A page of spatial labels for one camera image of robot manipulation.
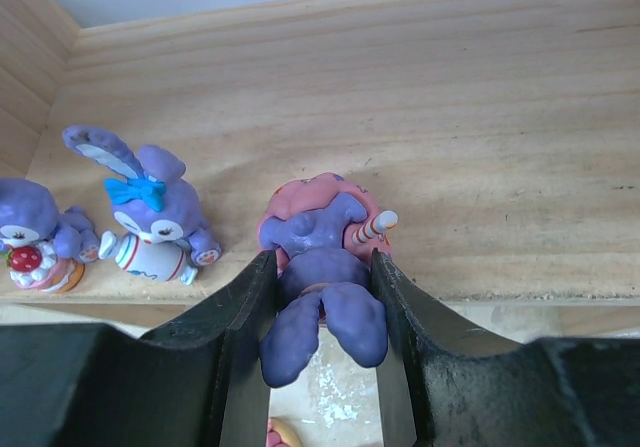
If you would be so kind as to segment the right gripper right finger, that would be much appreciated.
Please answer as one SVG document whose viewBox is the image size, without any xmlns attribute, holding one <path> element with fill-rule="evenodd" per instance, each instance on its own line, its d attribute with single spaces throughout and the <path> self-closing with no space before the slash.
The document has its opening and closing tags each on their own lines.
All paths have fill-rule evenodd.
<svg viewBox="0 0 640 447">
<path fill-rule="evenodd" d="M 469 321 L 381 252 L 371 289 L 387 313 L 377 369 L 388 446 L 635 446 L 639 343 L 543 337 L 521 344 Z"/>
</svg>

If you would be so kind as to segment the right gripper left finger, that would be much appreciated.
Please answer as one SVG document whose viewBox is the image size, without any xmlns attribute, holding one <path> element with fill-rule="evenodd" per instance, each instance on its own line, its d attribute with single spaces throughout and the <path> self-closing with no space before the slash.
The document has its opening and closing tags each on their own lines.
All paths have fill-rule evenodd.
<svg viewBox="0 0 640 447">
<path fill-rule="evenodd" d="M 1 330 L 5 446 L 261 446 L 269 389 L 258 359 L 276 262 L 133 337 L 105 323 Z"/>
</svg>

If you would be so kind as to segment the purple bunny with bottle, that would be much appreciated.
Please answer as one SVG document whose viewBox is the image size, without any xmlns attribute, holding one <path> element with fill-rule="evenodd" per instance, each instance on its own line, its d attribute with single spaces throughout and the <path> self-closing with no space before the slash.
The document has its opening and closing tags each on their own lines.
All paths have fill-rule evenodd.
<svg viewBox="0 0 640 447">
<path fill-rule="evenodd" d="M 120 175 L 104 181 L 114 219 L 126 233 L 102 234 L 99 258 L 112 258 L 123 271 L 148 280 L 191 284 L 199 269 L 220 258 L 211 223 L 195 188 L 183 176 L 186 165 L 168 150 L 145 144 L 137 152 L 114 133 L 72 125 L 65 145 Z"/>
</svg>

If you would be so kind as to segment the purple bunny pink donut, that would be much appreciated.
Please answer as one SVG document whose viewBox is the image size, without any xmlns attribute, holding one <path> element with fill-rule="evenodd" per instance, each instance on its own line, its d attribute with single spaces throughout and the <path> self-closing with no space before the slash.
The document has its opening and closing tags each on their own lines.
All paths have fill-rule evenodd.
<svg viewBox="0 0 640 447">
<path fill-rule="evenodd" d="M 326 326 L 353 361 L 380 365 L 388 351 L 386 312 L 370 291 L 374 252 L 391 251 L 398 215 L 337 173 L 282 185 L 257 229 L 259 246 L 276 255 L 278 313 L 261 340 L 266 384 L 293 383 L 319 347 Z"/>
</svg>

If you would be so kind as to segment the purple bunny strawberry cake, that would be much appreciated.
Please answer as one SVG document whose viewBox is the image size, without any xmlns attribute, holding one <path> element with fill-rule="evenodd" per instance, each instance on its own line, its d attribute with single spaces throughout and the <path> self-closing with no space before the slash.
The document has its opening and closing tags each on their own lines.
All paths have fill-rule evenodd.
<svg viewBox="0 0 640 447">
<path fill-rule="evenodd" d="M 45 186 L 20 178 L 1 180 L 1 256 L 22 290 L 62 293 L 98 260 L 94 223 L 80 206 L 59 209 Z"/>
</svg>

